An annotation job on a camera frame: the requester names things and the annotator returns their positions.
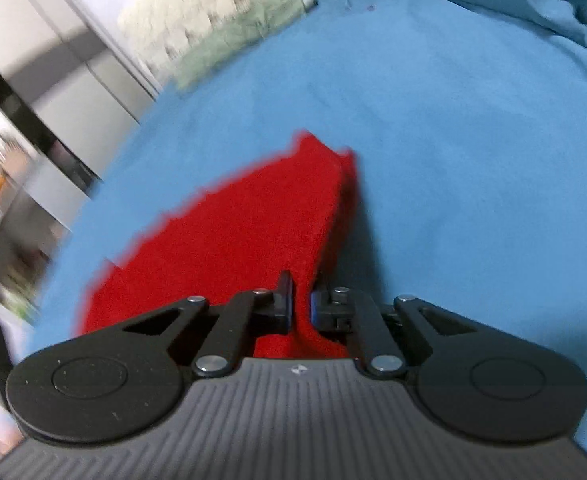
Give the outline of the white grey wardrobe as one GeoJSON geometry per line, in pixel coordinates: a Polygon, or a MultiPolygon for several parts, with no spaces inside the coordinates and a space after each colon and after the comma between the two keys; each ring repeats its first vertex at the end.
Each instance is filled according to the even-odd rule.
{"type": "Polygon", "coordinates": [[[154,101],[70,0],[0,0],[0,110],[79,188],[103,177],[154,101]]]}

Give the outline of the red knit sweater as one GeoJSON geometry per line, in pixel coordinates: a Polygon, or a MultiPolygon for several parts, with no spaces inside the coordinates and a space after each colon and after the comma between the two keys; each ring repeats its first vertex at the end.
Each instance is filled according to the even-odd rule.
{"type": "Polygon", "coordinates": [[[356,156],[303,131],[293,147],[163,214],[104,264],[76,332],[95,332],[188,296],[225,304],[243,290],[295,283],[293,327],[260,337],[257,358],[341,359],[311,323],[310,293],[335,270],[359,201],[356,156]]]}

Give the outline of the blue bed sheet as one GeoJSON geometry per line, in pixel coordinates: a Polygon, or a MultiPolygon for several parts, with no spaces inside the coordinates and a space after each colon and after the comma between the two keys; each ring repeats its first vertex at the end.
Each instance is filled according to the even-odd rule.
{"type": "MultiPolygon", "coordinates": [[[[418,296],[587,376],[587,49],[450,0],[319,0],[194,89],[164,90],[48,270],[29,350],[71,335],[134,235],[300,129],[357,155],[338,283],[418,296]]],[[[587,413],[577,437],[587,449],[587,413]]]]}

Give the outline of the white desk shelf unit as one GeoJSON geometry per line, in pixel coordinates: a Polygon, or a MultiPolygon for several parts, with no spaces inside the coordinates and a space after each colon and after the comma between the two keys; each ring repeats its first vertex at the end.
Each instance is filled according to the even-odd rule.
{"type": "Polygon", "coordinates": [[[41,282],[92,178],[58,144],[33,145],[0,110],[0,304],[36,316],[41,282]]]}

